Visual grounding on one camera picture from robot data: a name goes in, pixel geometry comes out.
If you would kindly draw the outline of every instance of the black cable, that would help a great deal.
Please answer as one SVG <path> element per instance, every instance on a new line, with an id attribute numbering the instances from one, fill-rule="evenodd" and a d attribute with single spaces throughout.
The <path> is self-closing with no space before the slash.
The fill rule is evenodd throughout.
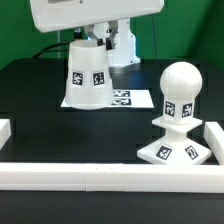
<path id="1" fill-rule="evenodd" d="M 154 53 L 155 53 L 155 59 L 158 59 L 157 54 L 157 40 L 156 40 L 156 28 L 155 28 L 155 21 L 153 15 L 151 15 L 152 20 L 152 31 L 153 31 L 153 42 L 154 42 Z"/>
<path id="2" fill-rule="evenodd" d="M 37 54 L 35 54 L 33 56 L 33 58 L 39 58 L 42 54 L 45 54 L 45 53 L 68 51 L 68 50 L 52 50 L 52 51 L 49 51 L 49 50 L 52 49 L 52 48 L 55 48 L 55 47 L 69 45 L 70 43 L 71 42 L 61 42 L 61 43 L 57 43 L 57 44 L 52 44 L 52 45 L 50 45 L 48 47 L 43 48 L 41 51 L 39 51 Z"/>

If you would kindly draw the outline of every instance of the white robot body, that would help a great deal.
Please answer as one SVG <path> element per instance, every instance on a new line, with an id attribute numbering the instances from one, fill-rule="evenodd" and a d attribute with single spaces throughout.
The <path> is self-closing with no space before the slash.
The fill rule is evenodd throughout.
<path id="1" fill-rule="evenodd" d="M 158 13 L 164 0 L 30 0 L 33 19 L 41 32 Z"/>
<path id="2" fill-rule="evenodd" d="M 139 63 L 141 60 L 136 57 L 136 38 L 130 30 L 130 19 L 119 20 L 118 27 L 114 39 L 115 49 L 108 51 L 109 66 L 122 68 Z M 104 42 L 110 36 L 110 32 L 108 23 L 100 23 L 94 26 L 94 33 Z"/>

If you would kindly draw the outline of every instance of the pawn base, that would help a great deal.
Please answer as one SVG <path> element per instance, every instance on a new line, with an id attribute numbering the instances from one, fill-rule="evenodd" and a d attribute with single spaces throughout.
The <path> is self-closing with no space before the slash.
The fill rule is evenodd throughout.
<path id="1" fill-rule="evenodd" d="M 138 150 L 137 156 L 153 164 L 199 165 L 211 156 L 211 150 L 188 138 L 170 145 L 163 137 Z"/>

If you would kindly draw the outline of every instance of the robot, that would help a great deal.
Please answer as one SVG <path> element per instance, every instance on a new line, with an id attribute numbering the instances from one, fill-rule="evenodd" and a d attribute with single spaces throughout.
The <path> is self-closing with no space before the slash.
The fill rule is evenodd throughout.
<path id="1" fill-rule="evenodd" d="M 122 68 L 140 62 L 135 55 L 130 18 L 158 13 L 164 6 L 164 0 L 132 0 L 131 4 L 129 0 L 31 0 L 30 3 L 34 23 L 41 32 L 84 27 L 88 40 L 70 44 L 65 102 L 85 110 L 112 104 L 109 67 Z"/>

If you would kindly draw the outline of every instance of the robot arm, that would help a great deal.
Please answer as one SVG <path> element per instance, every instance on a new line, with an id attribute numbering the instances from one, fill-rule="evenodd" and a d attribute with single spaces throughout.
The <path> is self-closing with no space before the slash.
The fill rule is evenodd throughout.
<path id="1" fill-rule="evenodd" d="M 106 48 L 107 50 L 111 50 L 111 49 L 115 49 L 115 36 L 118 32 L 118 21 L 114 20 L 111 22 L 108 22 L 109 25 L 109 29 L 110 29 L 110 35 L 109 37 L 106 38 Z M 95 35 L 94 33 L 94 25 L 87 25 L 84 26 L 84 30 L 86 35 L 90 38 L 90 39 L 94 39 L 97 41 L 98 45 L 102 45 L 103 44 L 103 39 L 98 39 L 98 37 Z"/>
<path id="2" fill-rule="evenodd" d="M 164 0 L 30 0 L 34 23 L 41 32 L 158 13 Z"/>

